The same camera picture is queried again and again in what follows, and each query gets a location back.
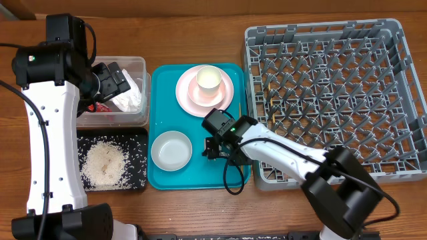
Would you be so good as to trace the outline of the white paper napkin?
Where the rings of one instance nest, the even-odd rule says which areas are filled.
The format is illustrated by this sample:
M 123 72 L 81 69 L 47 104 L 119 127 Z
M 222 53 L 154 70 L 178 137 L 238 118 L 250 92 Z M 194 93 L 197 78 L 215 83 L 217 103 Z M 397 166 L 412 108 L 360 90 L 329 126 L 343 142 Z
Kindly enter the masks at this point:
M 123 112 L 137 111 L 141 107 L 141 91 L 125 69 L 122 70 L 122 73 L 129 83 L 131 89 L 115 96 L 111 99 L 111 101 L 116 107 L 118 107 L 119 110 Z

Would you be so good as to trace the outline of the small pink saucer plate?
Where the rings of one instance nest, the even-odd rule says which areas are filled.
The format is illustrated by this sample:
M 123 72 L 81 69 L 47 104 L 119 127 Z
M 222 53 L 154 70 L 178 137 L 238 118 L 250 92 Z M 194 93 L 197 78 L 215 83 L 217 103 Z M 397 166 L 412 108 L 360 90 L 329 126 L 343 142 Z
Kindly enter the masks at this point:
M 223 81 L 214 88 L 203 88 L 194 77 L 188 85 L 187 94 L 189 98 L 201 107 L 213 107 L 221 103 L 226 96 L 226 85 Z

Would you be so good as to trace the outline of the white ceramic cup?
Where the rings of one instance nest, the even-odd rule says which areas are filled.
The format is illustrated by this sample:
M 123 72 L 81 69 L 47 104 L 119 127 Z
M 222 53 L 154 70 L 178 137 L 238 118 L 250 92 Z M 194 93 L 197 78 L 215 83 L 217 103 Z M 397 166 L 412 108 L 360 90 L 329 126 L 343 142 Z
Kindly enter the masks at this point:
M 207 65 L 196 74 L 196 81 L 201 92 L 207 96 L 214 96 L 222 82 L 222 74 L 217 67 Z

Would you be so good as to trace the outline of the red foil wrapper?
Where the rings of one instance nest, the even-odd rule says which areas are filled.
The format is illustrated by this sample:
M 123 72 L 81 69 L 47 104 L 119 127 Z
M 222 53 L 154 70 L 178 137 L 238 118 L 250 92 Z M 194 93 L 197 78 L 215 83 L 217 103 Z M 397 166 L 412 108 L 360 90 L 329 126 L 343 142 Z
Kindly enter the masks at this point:
M 103 103 L 98 103 L 97 102 L 95 105 L 90 105 L 87 108 L 87 111 L 90 112 L 90 113 L 94 113 L 94 112 L 111 112 L 111 109 L 107 105 L 105 105 Z

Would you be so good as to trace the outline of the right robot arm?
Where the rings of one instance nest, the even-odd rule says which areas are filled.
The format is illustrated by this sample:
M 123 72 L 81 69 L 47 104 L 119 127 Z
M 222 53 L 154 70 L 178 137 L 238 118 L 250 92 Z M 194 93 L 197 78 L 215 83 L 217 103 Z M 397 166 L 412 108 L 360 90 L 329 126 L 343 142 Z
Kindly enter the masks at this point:
M 377 182 L 346 148 L 300 145 L 252 117 L 234 120 L 218 109 L 201 125 L 230 150 L 233 161 L 262 161 L 295 179 L 324 224 L 320 239 L 351 239 L 383 198 Z

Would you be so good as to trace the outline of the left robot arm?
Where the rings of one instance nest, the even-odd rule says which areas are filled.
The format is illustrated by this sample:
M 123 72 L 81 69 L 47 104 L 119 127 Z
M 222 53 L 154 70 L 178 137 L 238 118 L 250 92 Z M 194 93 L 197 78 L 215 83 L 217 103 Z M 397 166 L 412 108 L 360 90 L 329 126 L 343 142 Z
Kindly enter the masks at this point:
M 79 170 L 77 118 L 129 90 L 117 63 L 96 63 L 89 24 L 68 13 L 46 18 L 46 40 L 20 47 L 12 61 L 13 92 L 25 102 L 31 186 L 24 217 L 11 222 L 16 239 L 144 239 L 141 227 L 89 205 Z

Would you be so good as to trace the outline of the grey bowl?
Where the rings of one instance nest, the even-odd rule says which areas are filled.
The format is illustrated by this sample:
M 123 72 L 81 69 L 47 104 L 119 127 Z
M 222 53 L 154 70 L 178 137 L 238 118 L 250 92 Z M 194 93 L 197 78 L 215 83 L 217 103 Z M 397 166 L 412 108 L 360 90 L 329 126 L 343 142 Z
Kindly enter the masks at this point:
M 191 156 L 191 141 L 179 131 L 162 133 L 151 146 L 151 158 L 154 164 L 164 171 L 177 171 L 184 168 Z

